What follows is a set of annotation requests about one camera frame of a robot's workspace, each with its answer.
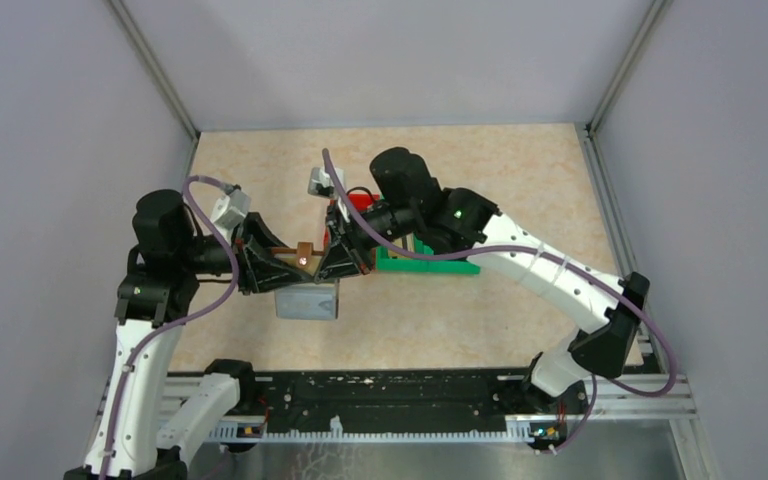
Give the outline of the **brown leather card holder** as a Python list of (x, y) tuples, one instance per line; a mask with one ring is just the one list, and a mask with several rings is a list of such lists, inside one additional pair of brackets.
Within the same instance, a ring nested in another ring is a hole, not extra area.
[[(324, 257), (312, 242), (298, 242), (295, 248), (276, 248), (277, 258), (298, 267), (313, 277)], [(303, 279), (299, 283), (274, 291), (275, 314), (279, 319), (334, 321), (339, 315), (338, 280), (316, 283)]]

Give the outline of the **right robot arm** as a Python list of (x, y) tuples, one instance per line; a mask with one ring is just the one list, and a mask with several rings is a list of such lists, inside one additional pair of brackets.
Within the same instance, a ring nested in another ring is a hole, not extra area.
[(396, 241), (412, 235), (431, 250), (415, 258), (462, 261), (500, 273), (574, 322), (566, 340), (533, 359), (523, 385), (529, 408), (548, 412), (573, 384), (622, 375), (646, 318), (645, 276), (605, 273), (562, 253), (477, 192), (441, 187), (425, 160), (404, 147), (390, 148), (371, 162), (382, 198), (364, 212), (351, 203), (328, 149), (322, 159), (351, 250), (367, 253), (381, 246), (407, 255)]

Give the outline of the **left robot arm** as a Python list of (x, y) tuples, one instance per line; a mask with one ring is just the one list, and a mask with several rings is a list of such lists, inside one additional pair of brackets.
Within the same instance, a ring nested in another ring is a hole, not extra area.
[(287, 246), (247, 209), (247, 196), (222, 186), (211, 214), (188, 191), (157, 190), (137, 203), (137, 243), (117, 290), (116, 354), (96, 436), (70, 479), (184, 479), (195, 454), (229, 411), (260, 399), (252, 366), (216, 360), (197, 392), (168, 420), (163, 391), (184, 327), (199, 314), (192, 300), (206, 276), (227, 276), (227, 294), (267, 293), (310, 283)]

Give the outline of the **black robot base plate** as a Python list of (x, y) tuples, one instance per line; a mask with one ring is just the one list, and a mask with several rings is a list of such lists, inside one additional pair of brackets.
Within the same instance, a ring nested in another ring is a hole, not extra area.
[(349, 434), (500, 432), (512, 415), (557, 419), (585, 412), (578, 382), (538, 406), (527, 393), (527, 368), (272, 371), (245, 380), (231, 414), (262, 416), (267, 432), (326, 432), (338, 418)]

